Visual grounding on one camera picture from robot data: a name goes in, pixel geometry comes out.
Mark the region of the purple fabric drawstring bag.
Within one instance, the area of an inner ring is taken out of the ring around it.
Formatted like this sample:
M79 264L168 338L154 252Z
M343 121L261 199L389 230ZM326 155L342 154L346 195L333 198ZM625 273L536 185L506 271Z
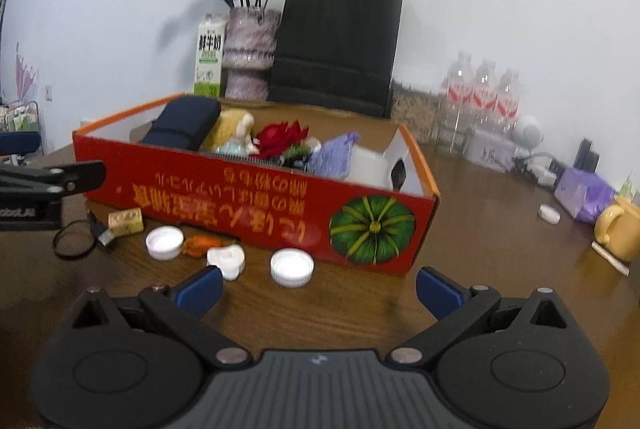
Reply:
M352 148L359 140L358 132L349 132L323 143L309 157L307 170L317 177L344 180L349 174Z

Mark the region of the white power strip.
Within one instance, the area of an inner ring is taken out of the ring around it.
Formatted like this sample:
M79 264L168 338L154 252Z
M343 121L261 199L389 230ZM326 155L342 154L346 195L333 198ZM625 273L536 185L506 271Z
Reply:
M549 168L537 164L533 158L515 158L513 171L542 188L551 189L558 183L558 176Z

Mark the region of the empty drinking glass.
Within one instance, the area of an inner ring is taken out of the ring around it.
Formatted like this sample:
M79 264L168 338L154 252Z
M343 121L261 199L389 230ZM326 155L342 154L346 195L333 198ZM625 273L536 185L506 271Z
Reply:
M437 117L435 149L439 153L460 155L469 127L468 117L457 108L442 108Z

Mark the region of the water bottle left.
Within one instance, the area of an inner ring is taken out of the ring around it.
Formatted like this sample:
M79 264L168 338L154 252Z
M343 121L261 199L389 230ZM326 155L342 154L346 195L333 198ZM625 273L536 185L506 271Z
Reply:
M471 123L471 97L472 85L472 56L468 52L460 51L458 58L451 64L445 80L445 95L440 102L439 111L442 108L460 110L468 117Z

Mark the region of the small white bottle cap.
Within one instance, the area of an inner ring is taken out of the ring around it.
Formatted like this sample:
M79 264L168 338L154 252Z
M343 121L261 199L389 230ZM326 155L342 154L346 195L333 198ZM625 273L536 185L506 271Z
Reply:
M306 251L285 248L270 259L270 273L274 282L286 288L307 285L314 274L314 259Z

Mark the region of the purple tissue pack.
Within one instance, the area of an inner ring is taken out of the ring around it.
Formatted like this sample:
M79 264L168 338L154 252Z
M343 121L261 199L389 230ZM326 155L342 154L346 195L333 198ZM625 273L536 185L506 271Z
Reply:
M615 191L593 172L574 167L564 170L554 191L555 199L573 220L594 224L614 201Z

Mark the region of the water bottle right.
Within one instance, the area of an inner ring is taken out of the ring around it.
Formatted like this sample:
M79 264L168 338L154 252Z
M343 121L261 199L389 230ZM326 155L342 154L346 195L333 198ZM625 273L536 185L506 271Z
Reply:
M506 138L510 134L520 107L520 74L508 67L496 89L495 133Z

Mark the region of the white yellow plush sheep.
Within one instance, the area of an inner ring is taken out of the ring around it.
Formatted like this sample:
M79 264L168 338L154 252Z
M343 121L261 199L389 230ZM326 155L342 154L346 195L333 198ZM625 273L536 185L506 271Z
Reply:
M252 129L255 123L254 116L242 108L229 108L223 110L218 117L216 124L209 131L205 140L201 144L202 152L213 153L217 146L234 140L243 144L253 146L254 153L258 152L252 139Z

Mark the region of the red artificial rose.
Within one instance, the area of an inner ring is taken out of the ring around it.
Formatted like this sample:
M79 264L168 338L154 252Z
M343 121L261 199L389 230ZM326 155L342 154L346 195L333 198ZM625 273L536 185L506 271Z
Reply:
M254 137L254 145L258 152L253 157L270 160L285 153L289 148L297 146L307 139L309 128L300 126L298 120L289 124L271 124L262 128Z

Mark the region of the green white milk carton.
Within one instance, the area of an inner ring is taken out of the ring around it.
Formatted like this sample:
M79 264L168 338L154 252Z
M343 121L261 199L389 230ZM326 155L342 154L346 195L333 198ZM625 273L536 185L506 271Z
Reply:
M208 14L198 26L193 86L195 94L213 98L221 95L227 23L226 14Z

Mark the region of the large white bottle cap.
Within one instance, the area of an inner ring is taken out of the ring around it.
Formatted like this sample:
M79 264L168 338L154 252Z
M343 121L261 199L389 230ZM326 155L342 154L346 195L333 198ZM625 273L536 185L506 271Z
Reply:
M168 261L180 255L183 242L184 235L178 227L163 225L146 235L145 247L152 259Z

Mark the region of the small white round lid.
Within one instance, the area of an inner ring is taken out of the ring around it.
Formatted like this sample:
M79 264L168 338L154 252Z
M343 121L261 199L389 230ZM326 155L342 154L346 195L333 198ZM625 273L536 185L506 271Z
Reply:
M537 214L542 221L552 225L557 225L561 220L560 213L553 207L546 204L539 206Z

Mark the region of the white tin box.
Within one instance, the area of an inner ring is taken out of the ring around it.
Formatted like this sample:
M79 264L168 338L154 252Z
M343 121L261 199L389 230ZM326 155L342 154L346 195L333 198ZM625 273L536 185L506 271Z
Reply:
M476 166L505 174L514 166L516 145L505 137L471 128L466 137L463 158Z

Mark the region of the navy zippered pouch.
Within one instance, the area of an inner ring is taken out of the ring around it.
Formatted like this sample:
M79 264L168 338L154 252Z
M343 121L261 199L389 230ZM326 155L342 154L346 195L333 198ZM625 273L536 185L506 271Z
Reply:
M140 143L198 152L220 113L216 99L195 94L180 97L166 105Z

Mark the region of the clear plastic bag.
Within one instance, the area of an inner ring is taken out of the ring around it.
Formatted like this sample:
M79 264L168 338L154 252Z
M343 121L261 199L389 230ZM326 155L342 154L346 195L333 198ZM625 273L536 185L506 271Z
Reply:
M253 146L230 140L213 150L216 156L250 157L254 153Z

